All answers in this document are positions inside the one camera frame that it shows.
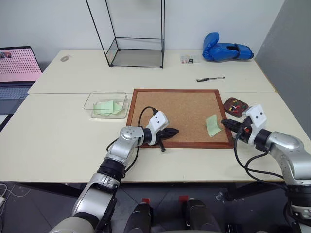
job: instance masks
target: clear plastic container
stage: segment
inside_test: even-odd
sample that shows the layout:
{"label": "clear plastic container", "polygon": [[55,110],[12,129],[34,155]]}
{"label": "clear plastic container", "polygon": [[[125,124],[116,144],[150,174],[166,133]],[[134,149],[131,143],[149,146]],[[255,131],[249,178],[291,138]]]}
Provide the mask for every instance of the clear plastic container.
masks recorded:
{"label": "clear plastic container", "polygon": [[128,109],[128,98],[124,92],[92,92],[84,109],[92,118],[124,119]]}

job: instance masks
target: power strip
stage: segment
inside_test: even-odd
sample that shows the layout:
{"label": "power strip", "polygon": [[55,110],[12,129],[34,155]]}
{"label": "power strip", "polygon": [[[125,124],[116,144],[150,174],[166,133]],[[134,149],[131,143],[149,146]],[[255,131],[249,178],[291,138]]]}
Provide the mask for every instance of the power strip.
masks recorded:
{"label": "power strip", "polygon": [[5,198],[0,197],[0,208],[1,208],[1,206],[3,205],[4,201],[5,201]]}

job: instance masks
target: black pen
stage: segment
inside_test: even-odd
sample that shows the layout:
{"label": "black pen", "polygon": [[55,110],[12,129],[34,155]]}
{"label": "black pen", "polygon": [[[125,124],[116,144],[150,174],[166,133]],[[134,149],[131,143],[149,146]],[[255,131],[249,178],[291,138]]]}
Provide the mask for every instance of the black pen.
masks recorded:
{"label": "black pen", "polygon": [[197,82],[203,82],[203,81],[207,81],[207,80],[212,80],[212,79],[224,79],[225,77],[216,77],[216,78],[204,78],[204,79],[197,79]]}

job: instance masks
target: pink screen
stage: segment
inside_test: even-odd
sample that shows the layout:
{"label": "pink screen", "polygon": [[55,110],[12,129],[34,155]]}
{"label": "pink screen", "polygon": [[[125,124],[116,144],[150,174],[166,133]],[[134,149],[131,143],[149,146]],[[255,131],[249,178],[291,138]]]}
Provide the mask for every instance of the pink screen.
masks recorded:
{"label": "pink screen", "polygon": [[31,48],[0,50],[0,82],[35,81],[40,75]]}

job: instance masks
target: blue boxing glove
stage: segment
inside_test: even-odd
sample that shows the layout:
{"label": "blue boxing glove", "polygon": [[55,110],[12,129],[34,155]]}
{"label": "blue boxing glove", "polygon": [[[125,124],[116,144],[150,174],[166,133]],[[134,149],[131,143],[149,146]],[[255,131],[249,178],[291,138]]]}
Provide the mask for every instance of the blue boxing glove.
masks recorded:
{"label": "blue boxing glove", "polygon": [[248,60],[254,57],[248,46],[240,44],[217,43],[218,33],[210,33],[203,43],[203,57],[208,61],[223,61],[229,59]]}

